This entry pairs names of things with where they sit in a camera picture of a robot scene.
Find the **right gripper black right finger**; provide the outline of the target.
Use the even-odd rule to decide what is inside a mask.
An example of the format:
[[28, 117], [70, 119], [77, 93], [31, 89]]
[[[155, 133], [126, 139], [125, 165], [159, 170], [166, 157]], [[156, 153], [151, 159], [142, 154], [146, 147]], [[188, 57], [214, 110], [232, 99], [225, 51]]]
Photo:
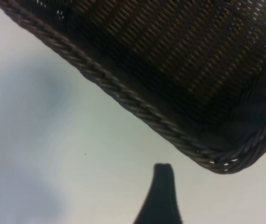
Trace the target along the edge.
[[167, 178], [167, 206], [169, 219], [171, 224], [183, 224], [180, 215], [180, 210], [177, 203], [175, 178], [172, 166], [169, 163], [165, 164], [166, 178]]

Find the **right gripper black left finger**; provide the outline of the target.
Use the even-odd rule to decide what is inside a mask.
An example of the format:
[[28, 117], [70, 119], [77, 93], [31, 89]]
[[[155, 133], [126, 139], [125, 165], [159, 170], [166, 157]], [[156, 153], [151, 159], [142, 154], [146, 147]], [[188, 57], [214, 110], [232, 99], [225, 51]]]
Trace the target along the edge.
[[153, 178], [145, 201], [136, 217], [134, 224], [161, 224], [162, 202], [165, 186], [164, 164], [154, 165]]

